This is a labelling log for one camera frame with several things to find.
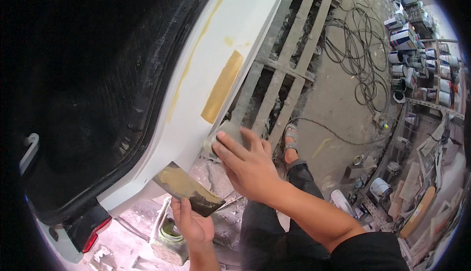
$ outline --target car trunk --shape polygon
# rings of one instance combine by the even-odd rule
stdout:
[[[23,186],[45,224],[81,215],[142,156],[206,1],[51,1],[15,117],[18,140],[39,135]]]

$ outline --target shelf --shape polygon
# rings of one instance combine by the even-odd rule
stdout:
[[[409,98],[409,97],[406,97],[406,101],[408,101],[410,103],[420,104],[420,105],[423,105],[423,106],[426,106],[426,107],[429,107],[429,108],[438,109],[439,111],[442,112],[442,114],[454,115],[454,116],[460,118],[461,120],[464,120],[464,115],[463,114],[461,114],[461,113],[459,113],[455,110],[449,109],[447,107],[444,107],[442,105],[439,105],[439,104],[426,102],[426,101],[420,101],[420,100]]]

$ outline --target black sleeve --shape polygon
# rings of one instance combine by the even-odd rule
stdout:
[[[409,270],[397,237],[386,232],[349,238],[333,250],[331,259],[334,270]]]

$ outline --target concrete floor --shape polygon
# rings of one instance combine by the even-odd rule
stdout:
[[[352,0],[341,1],[343,8],[349,9],[351,7]],[[388,0],[369,1],[372,4],[372,11],[379,16],[381,23],[393,13],[392,4]],[[334,17],[343,19],[345,15],[346,13],[339,8],[333,10]],[[374,30],[381,33],[382,26],[380,24],[374,24],[373,27]],[[335,45],[344,45],[342,30],[332,31],[328,37]],[[379,66],[384,66],[382,51],[380,47],[372,49],[373,58]],[[351,79],[339,64],[332,62],[327,57],[325,50],[321,54],[320,65],[315,73],[316,81],[300,98],[305,103],[299,105],[303,108],[296,110],[296,115],[319,121],[352,142],[365,142],[382,136],[382,134],[378,134],[378,129],[372,122],[372,114],[369,109],[355,101],[354,90],[358,81],[355,78]],[[389,81],[388,70],[381,75],[386,81]],[[386,98],[381,91],[377,98],[377,106],[382,106],[385,101],[391,100]],[[395,103],[390,104],[388,113],[397,115]],[[345,167],[351,164],[355,156],[365,154],[365,156],[372,155],[378,158],[385,145],[379,142],[371,145],[352,146],[335,138],[326,129],[302,120],[298,122],[298,128],[301,139],[299,154],[308,162],[314,180],[327,200],[330,199],[330,193],[333,190],[340,188],[343,192],[345,191],[346,187],[340,186],[340,180],[345,172]],[[227,177],[221,175],[217,164],[205,165],[205,162],[197,160],[190,174],[221,197],[225,197],[232,191]],[[233,194],[227,200],[231,200],[235,196],[236,194]],[[139,202],[123,213],[121,217],[138,228],[140,232],[150,236],[157,210],[160,209],[162,201],[163,197],[154,201]],[[230,246],[232,249],[238,248],[240,219],[245,203],[246,201],[242,199],[214,215],[213,219],[220,244]],[[97,245],[85,256],[84,260],[67,269],[92,270],[88,266],[88,261],[102,245],[105,245],[113,253],[115,270],[188,270],[189,268],[189,262],[183,267],[175,267],[155,258],[150,246],[143,239],[129,233],[117,221],[113,221],[110,228],[100,234]],[[138,255],[142,259],[136,265],[136,269],[133,269],[131,265]]]

